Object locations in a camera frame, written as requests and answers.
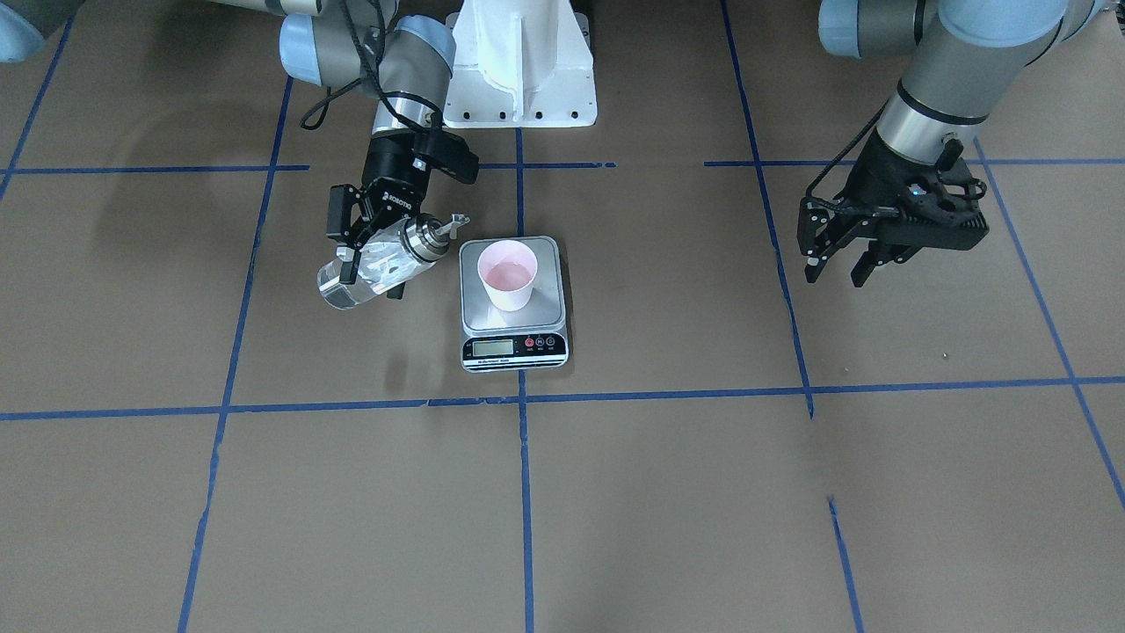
paper cup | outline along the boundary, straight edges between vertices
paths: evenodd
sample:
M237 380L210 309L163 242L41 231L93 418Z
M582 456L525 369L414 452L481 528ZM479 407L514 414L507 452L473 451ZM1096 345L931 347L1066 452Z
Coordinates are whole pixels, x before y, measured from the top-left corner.
M477 259L477 274L488 291L488 299L505 311L515 311L531 300L531 284L537 272L536 253L515 239L493 242Z

robotiq logo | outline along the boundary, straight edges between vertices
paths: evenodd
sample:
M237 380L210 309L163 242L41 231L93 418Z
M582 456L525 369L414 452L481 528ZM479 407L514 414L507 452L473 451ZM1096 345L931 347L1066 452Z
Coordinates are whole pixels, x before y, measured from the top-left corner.
M397 204L399 206L405 206L407 208L407 210L414 210L414 205L412 205L411 202L404 200L403 198L399 198L397 196L392 196L387 191L382 192L382 199L390 200L390 201L393 201L393 202L395 202L395 204Z

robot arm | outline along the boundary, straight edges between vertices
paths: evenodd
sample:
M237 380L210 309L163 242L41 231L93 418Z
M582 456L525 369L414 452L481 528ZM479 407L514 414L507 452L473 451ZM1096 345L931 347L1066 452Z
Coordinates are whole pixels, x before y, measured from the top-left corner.
M356 87L378 101L361 184L328 192L325 233L336 256L321 268L317 286L339 309L378 295L402 298L406 280L443 256L468 221L453 214L443 225L421 211L430 173L472 183L479 168L468 144L442 128L457 48L449 29L424 16L387 29L397 0L223 1L287 16L281 64L295 79L335 88L322 105Z
M0 1L0 62L22 62L39 52L47 37L86 0Z
M801 200L798 242L809 259L808 281L862 237L867 252L852 270L860 287L878 266L903 263L922 247L969 250L984 237L978 200L986 187L961 154L1020 69L1081 30L1102 1L942 0L932 15L921 0L881 0L872 4L885 9L882 19L856 9L850 39L840 28L842 4L856 7L854 0L821 6L831 52L893 53L919 39L844 189L831 200L813 195L826 169ZM865 19L876 26L865 27Z

pink liquid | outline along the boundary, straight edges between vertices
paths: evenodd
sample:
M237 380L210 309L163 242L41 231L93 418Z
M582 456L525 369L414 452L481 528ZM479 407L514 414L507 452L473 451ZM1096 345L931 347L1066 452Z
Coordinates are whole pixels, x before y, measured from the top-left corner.
M505 261L497 263L495 268L485 275L485 282L497 290L518 290L528 284L531 280L531 272L519 263Z

black cable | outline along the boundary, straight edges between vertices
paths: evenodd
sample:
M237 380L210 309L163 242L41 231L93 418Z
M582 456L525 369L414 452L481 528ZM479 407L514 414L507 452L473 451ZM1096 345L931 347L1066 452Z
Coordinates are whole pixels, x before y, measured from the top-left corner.
M359 85L362 82L363 80L357 79L356 81L352 81L348 85L344 85L343 88L336 91L333 91L331 88L328 88L324 98L317 101L315 106L309 108L308 111L305 112L305 116L300 117L300 128L308 129L309 132L318 129L321 127L321 124L324 123L324 118L328 116L328 103L339 99L340 97L343 97L348 92L351 92L352 90L356 89L357 85ZM320 118L316 119L316 123L308 124L308 119L312 118L317 110L321 111Z
M863 129L860 130L860 134L857 134L855 138L852 138L852 141L847 144L847 146L844 147L844 151L836 154L836 157L834 157L831 162L829 162L827 165L825 165L822 170L820 170L820 173L812 181L812 183L809 184L809 188L804 190L804 197L807 198L813 197L812 190L817 188L817 184L820 184L820 181L825 179L825 175L828 175L828 172L831 171L832 168L835 168L837 164L839 164L840 161L844 160L844 156L846 156L848 152L854 150L855 146L860 144L860 141L863 141L863 137L866 136L868 132L871 132L871 128L874 127L876 123L879 123L879 117L883 116L883 109L885 108L886 103L883 103L883 106L879 108L879 111L875 112L875 116L871 117L871 120L867 121L867 125L863 126Z
M418 134L425 134L430 132L430 128L423 127L417 123L406 118L405 116L398 114L395 107L390 103L390 99L387 97L386 92L382 91L382 85L379 83L379 64L382 62L382 55L386 53L386 39L387 39L387 22L382 15L382 4L379 0L368 0L368 3L375 8L376 16L378 16L379 24L377 25L379 31L379 49L375 52L375 70L371 69L371 64L368 63L367 54L363 52L363 45L359 42L359 35L356 33L356 22L352 20L351 10L348 9L348 0L342 0L340 2L340 8L343 9L344 22L348 26L348 34L351 35L352 45L356 47L356 54L359 55L359 64L363 69L363 73L370 81L371 87L375 89L375 93L378 94L379 101L387 108L390 116L395 117L396 120L405 125L412 132ZM436 121L436 125L431 124L432 127L439 127L441 121Z

